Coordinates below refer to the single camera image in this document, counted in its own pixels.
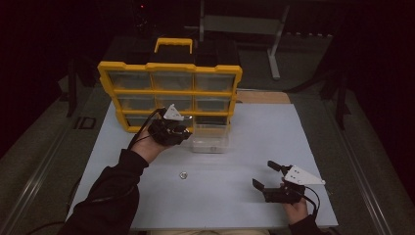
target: metal frame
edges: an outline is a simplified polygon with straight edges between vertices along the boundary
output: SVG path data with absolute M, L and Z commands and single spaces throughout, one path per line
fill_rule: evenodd
M 289 11 L 290 6 L 286 5 L 280 20 L 210 16 L 205 15 L 205 0 L 201 0 L 199 40 L 201 42 L 205 40 L 206 30 L 275 35 L 274 43 L 272 47 L 267 50 L 267 54 L 269 66 L 272 73 L 272 78 L 278 80 L 281 78 L 281 75 L 278 70 L 275 54 L 283 34 L 285 21 L 287 19 Z M 220 25 L 213 25 L 213 22 L 220 22 Z
M 70 117 L 67 117 L 67 119 L 63 123 L 62 128 L 55 136 L 55 138 L 52 140 L 52 143 L 49 149 L 47 150 L 47 153 L 44 155 L 35 172 L 26 182 L 11 212 L 3 221 L 4 223 L 0 227 L 1 235 L 9 235 L 14 234 L 14 232 L 16 232 L 16 227 L 19 225 L 19 222 L 27 213 L 27 210 L 31 206 L 31 203 L 33 202 L 40 188 L 42 187 L 43 182 L 45 181 L 54 160 L 57 158 L 57 153 L 61 148 L 62 142 L 65 140 L 65 138 L 68 135 L 68 132 L 73 128 L 74 124 L 76 123 L 77 117 L 81 113 L 83 106 L 89 98 L 89 95 L 90 91 L 87 91 L 85 92 L 85 94 L 82 94 L 81 99 L 79 99 L 80 102 L 78 103 L 77 108 L 73 110 L 72 115 Z
M 354 153 L 351 147 L 349 138 L 343 129 L 340 129 L 337 125 L 336 117 L 330 110 L 330 103 L 327 101 L 324 103 L 327 114 L 329 115 L 330 121 L 333 124 L 334 129 L 337 132 L 338 140 L 342 143 L 342 147 L 346 152 L 346 160 L 350 165 L 351 172 L 356 180 L 357 187 L 360 190 L 361 196 L 366 204 L 367 210 L 373 220 L 376 230 L 379 234 L 387 235 L 393 234 L 391 226 L 384 216 L 383 210 L 380 206 L 379 199 L 376 197 L 370 183 L 366 177 L 363 168 L 360 165 L 360 160 Z

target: floor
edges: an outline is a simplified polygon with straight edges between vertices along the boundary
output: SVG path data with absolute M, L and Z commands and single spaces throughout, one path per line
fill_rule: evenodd
M 282 78 L 273 80 L 260 48 L 241 48 L 240 89 L 281 91 L 312 77 L 330 38 L 283 37 L 277 51 Z M 317 83 L 289 94 L 328 191 L 341 234 L 413 234 L 415 209 L 397 180 L 375 131 L 347 91 L 346 130 L 334 122 L 335 100 L 321 100 Z M 78 86 L 78 108 L 56 101 L 0 160 L 0 234 L 27 234 L 64 221 L 106 114 L 110 98 L 99 83 Z M 86 122 L 96 120 L 93 128 Z M 36 234 L 56 234 L 60 224 Z M 287 229 L 276 234 L 289 234 Z

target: black wire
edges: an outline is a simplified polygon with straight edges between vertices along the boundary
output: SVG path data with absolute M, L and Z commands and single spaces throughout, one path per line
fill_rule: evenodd
M 110 197 L 105 197 L 105 198 L 91 199 L 89 201 L 85 200 L 85 201 L 79 203 L 79 205 L 80 206 L 85 206 L 85 205 L 115 201 L 115 200 L 118 200 L 118 199 L 121 199 L 121 198 L 124 198 L 124 197 L 130 195 L 134 191 L 135 187 L 136 187 L 136 185 L 131 186 L 128 189 L 128 191 L 126 191 L 125 193 L 123 193 L 121 195 L 115 195 L 115 196 L 110 196 Z
M 147 135 L 147 136 L 145 136 L 145 137 L 143 137 L 143 138 L 140 138 L 140 139 L 136 140 L 136 141 L 134 142 L 134 144 L 135 144 L 135 143 L 137 143 L 138 141 L 142 141 L 143 139 L 147 139 L 147 138 L 149 138 L 149 137 L 152 137 L 153 135 L 156 135 L 156 134 L 158 134 L 158 133 L 160 133 L 160 131 L 154 132 L 153 134 L 149 134 L 149 135 Z
M 33 234 L 33 233 L 35 233 L 35 232 L 37 232 L 37 231 L 39 231 L 39 230 L 41 230 L 45 227 L 49 227 L 49 226 L 52 226 L 52 225 L 58 225 L 58 224 L 65 224 L 65 222 L 64 221 L 56 221 L 56 222 L 46 223 L 46 224 L 44 224 L 40 227 L 37 227 L 37 228 L 31 230 L 30 232 L 26 233 L 26 235 L 31 235 L 31 234 Z
M 298 191 L 296 191 L 296 190 L 293 190 L 293 189 L 290 189 L 290 191 L 292 191 L 292 192 L 294 192 L 294 193 L 296 193 L 296 194 L 298 194 L 298 195 L 300 195 L 302 198 L 304 198 L 304 199 L 306 199 L 307 201 L 309 201 L 313 206 L 314 206 L 314 210 L 313 210 L 313 212 L 312 212 L 312 216 L 314 217 L 314 219 L 317 217 L 317 214 L 318 214 L 318 209 L 320 208 L 320 199 L 318 198 L 318 196 L 317 196 L 317 199 L 318 199 L 318 208 L 317 208 L 317 206 L 315 205 L 315 203 L 314 203 L 314 201 L 312 201 L 310 198 L 308 198 L 307 196 L 305 196 L 304 194 L 302 194 L 302 193 L 300 193 L 300 192 L 298 192 Z
M 337 235 L 342 235 L 336 228 L 334 227 L 329 227 L 330 230 L 332 230 L 333 232 L 335 232 Z
M 81 177 L 79 177 L 79 178 L 76 180 L 76 182 L 73 184 L 72 188 L 70 189 L 70 193 L 69 193 L 69 197 L 68 197 L 68 202 L 67 202 L 67 213 L 69 213 L 69 210 L 70 210 L 70 204 L 71 204 L 71 201 L 72 201 L 73 196 L 74 196 L 75 188 L 76 188 L 76 186 L 77 186 L 77 185 L 79 185 L 79 182 L 80 182 L 80 179 L 81 179 L 81 178 L 82 178 L 82 176 L 81 176 Z
M 140 136 L 141 132 L 143 131 L 144 127 L 147 126 L 147 124 L 149 123 L 149 121 L 151 120 L 151 118 L 157 114 L 162 112 L 164 109 L 156 109 L 154 110 L 149 117 L 147 117 L 146 121 L 144 121 L 143 125 L 141 125 L 140 129 L 138 130 L 138 132 L 134 135 L 134 137 L 131 139 L 127 150 L 131 150 L 132 146 L 137 142 L 137 138 Z
M 318 194 L 314 190 L 312 190 L 311 188 L 309 188 L 307 186 L 305 186 L 305 188 L 311 190 L 315 194 L 315 196 L 317 197 L 317 201 L 318 201 L 317 210 L 320 210 L 320 197 L 318 197 Z

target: yellow storage organizer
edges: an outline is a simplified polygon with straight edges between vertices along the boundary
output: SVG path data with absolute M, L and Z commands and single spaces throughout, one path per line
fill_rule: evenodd
M 161 45 L 189 46 L 190 54 L 193 50 L 193 41 L 187 38 L 159 38 L 154 53 Z M 171 104 L 187 117 L 184 124 L 191 131 L 197 124 L 229 125 L 242 77 L 239 65 L 102 61 L 98 70 L 116 118 L 128 132 L 137 132 L 152 111 Z

